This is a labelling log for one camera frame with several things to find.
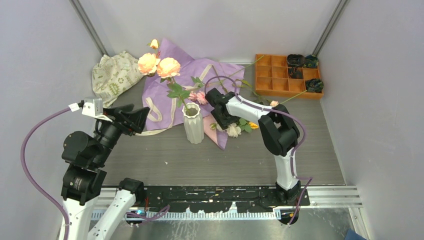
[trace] white wall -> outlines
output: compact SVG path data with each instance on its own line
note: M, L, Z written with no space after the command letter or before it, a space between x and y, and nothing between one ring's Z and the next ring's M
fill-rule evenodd
M350 1L319 55L322 104L375 239L424 236L424 2Z
M110 55L169 38L194 58L310 54L338 0L80 0Z
M40 120L93 94L91 68L101 55L67 0L1 1L0 23L0 239L53 240L61 215L25 177L21 143ZM56 199L67 168L63 141L92 126L65 113L29 141L29 170Z

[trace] wooden compartment box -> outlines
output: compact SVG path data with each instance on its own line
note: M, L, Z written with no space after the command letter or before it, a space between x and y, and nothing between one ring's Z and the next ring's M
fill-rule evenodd
M291 78L287 57L282 55L256 54L255 91L265 96L293 97L305 91L305 81L320 79L319 68L294 67L303 74L302 79ZM304 92L297 98L320 99L324 92Z

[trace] white vase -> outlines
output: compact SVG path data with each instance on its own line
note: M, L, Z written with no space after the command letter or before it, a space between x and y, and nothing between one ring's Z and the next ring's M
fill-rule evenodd
M192 144L201 143L205 137L203 130L203 116L200 113L200 107L194 102L187 103L188 109L195 109L196 114L192 116L187 115L186 108L182 108L182 114L184 115L184 128L187 134L187 139Z

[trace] metal frame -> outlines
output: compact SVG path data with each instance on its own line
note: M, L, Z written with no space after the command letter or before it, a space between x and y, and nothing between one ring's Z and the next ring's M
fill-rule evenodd
M87 29L88 34L93 39L94 44L97 47L98 51L102 55L109 56L108 51L106 51L106 48L103 45L103 42L100 39L99 35L97 34L96 29L94 28L92 22L90 21L89 16L87 15L86 11L81 5L80 0L69 0L69 2L72 4L73 8L75 9L75 12L78 15L79 19L81 20L82 24L84 24L85 29Z
M339 20L340 16L343 13L343 10L346 8L350 0L340 0L335 7L330 20L327 23L327 26L325 27L324 32L321 34L321 37L318 40L318 43L315 46L315 49L313 50L313 55L318 56L320 54L321 49L323 48L324 44L327 41L327 38L329 37L330 33L332 32L334 26L337 23L337 20Z
M98 221L106 209L115 199L115 187L105 187L101 189L98 201L94 206L91 216L92 221ZM340 185L324 185L309 186L307 188L309 194L309 206L302 206L302 209L318 209L318 208L347 208L353 222L354 230L357 234L365 239L369 239L367 226L364 221L363 205L356 186L340 186ZM227 212L204 213L199 211L193 213L189 209L186 212L169 212L157 221L219 221L219 220L275 220L281 217L279 210L293 209L293 206L279 206L274 208L273 212L247 212L237 213L235 202ZM129 211L139 210L144 212L144 207L130 207ZM154 212L148 212L147 217L153 217ZM134 221L136 218L126 217L122 220Z

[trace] gray floor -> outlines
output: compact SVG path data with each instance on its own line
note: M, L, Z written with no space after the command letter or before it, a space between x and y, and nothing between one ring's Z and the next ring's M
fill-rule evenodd
M254 82L254 68L248 68L244 76ZM142 80L119 96L114 106L132 103L142 107L143 89ZM252 99L246 89L241 94ZM273 99L281 102L285 98ZM285 106L308 132L296 152L297 173L314 177L312 185L344 184L320 102L298 98ZM207 136L200 144L189 143L182 124L153 136L122 136L104 170L105 185L117 185L127 177L145 185L267 185L277 178L274 158L259 129L229 137L226 149L220 150Z
M122 221L112 240L344 240L353 229L345 208L302 209L288 228L278 220L154 221L130 228Z

